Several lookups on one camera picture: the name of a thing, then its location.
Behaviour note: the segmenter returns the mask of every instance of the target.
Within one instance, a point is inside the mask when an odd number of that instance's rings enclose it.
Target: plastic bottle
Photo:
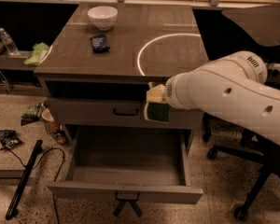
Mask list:
[[[0,28],[0,38],[3,44],[6,46],[9,55],[20,54],[10,34],[6,30],[4,30],[4,28]]]

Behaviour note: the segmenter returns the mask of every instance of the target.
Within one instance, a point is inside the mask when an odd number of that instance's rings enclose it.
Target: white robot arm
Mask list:
[[[171,77],[164,96],[169,106],[199,108],[280,146],[280,90],[263,85],[267,67],[249,51]]]

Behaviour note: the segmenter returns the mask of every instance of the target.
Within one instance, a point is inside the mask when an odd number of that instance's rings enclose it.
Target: bowl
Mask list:
[[[98,6],[90,9],[87,14],[97,29],[107,31],[115,24],[118,10],[111,6]]]

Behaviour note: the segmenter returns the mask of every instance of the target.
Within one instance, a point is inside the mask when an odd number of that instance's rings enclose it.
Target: cabinet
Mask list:
[[[35,70],[72,144],[62,180],[48,187],[60,198],[198,202],[203,191],[190,185],[187,160],[203,112],[171,108],[168,123],[144,119],[149,81],[165,83],[206,60],[191,8],[112,4],[119,20],[105,32],[111,49],[95,54],[89,38],[99,31],[84,22],[94,6],[77,8]]]

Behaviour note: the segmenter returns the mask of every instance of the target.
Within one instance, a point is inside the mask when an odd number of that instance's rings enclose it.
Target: speckled floor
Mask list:
[[[60,146],[47,135],[42,120],[21,126],[21,113],[28,105],[44,101],[41,94],[39,88],[16,87],[11,94],[4,95],[0,88],[0,129],[17,131],[23,144],[15,147],[14,152],[23,163],[28,162],[37,139],[43,140],[44,151],[59,147],[64,150],[67,158],[70,150],[70,146]],[[57,208],[60,223],[239,223],[234,220],[232,210],[242,203],[250,191],[259,166],[225,154],[219,154],[215,161],[208,160],[206,154],[213,144],[238,147],[242,130],[220,120],[210,121],[213,132],[210,141],[206,144],[202,139],[203,131],[199,131],[189,154],[191,185],[202,188],[204,192],[196,205],[139,203],[143,211],[141,217],[137,217],[129,205],[125,206],[119,217],[114,217],[112,212],[117,206],[116,201],[108,203],[59,199]],[[57,223],[52,194],[46,184],[53,181],[61,161],[62,152],[57,149],[42,159],[31,173],[18,205],[19,213],[11,220],[6,220],[5,216],[19,180],[0,179],[0,223]],[[12,154],[0,151],[0,170],[19,168],[21,164]],[[261,190],[250,208],[246,223],[280,224],[280,179],[277,176],[271,176]]]

